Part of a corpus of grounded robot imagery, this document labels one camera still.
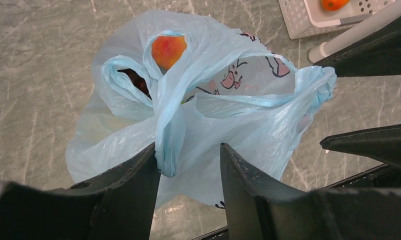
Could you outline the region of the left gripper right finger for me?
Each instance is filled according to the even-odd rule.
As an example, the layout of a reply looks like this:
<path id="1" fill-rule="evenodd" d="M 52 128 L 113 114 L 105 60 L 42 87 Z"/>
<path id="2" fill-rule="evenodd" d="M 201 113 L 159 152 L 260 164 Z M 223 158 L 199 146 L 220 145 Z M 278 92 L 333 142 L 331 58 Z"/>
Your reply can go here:
<path id="1" fill-rule="evenodd" d="M 401 188 L 333 187 L 304 192 L 220 145 L 231 240 L 401 240 Z"/>

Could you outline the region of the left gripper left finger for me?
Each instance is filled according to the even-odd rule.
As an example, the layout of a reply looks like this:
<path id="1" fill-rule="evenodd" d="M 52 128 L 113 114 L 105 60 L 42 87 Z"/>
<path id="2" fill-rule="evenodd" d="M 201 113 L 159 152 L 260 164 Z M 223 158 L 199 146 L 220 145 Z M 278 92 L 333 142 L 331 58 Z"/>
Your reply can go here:
<path id="1" fill-rule="evenodd" d="M 0 240 L 147 240 L 160 177 L 150 144 L 68 189 L 0 181 Z"/>

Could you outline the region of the light blue cartoon plastic bag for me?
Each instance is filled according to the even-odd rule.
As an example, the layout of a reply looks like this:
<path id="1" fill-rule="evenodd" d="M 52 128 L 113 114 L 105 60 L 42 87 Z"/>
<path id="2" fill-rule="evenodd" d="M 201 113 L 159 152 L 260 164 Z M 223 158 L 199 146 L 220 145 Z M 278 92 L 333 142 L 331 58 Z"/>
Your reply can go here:
<path id="1" fill-rule="evenodd" d="M 169 69 L 152 57 L 159 36 L 184 36 L 186 50 Z M 118 70 L 145 79 L 149 99 Z M 332 67 L 297 69 L 253 35 L 209 16 L 143 12 L 95 53 L 94 90 L 65 151 L 79 183 L 155 143 L 161 173 L 156 206 L 179 194 L 224 203 L 220 145 L 280 180 L 314 114 L 333 95 Z"/>

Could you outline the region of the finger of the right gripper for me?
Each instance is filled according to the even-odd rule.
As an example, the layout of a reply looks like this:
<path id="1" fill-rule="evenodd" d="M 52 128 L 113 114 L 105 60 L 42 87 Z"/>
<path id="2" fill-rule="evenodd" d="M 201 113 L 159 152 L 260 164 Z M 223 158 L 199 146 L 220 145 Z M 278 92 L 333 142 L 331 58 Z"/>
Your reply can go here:
<path id="1" fill-rule="evenodd" d="M 401 75 L 401 16 L 314 65 L 333 67 L 338 77 Z"/>
<path id="2" fill-rule="evenodd" d="M 327 136 L 320 145 L 325 150 L 364 156 L 401 169 L 401 124 Z"/>

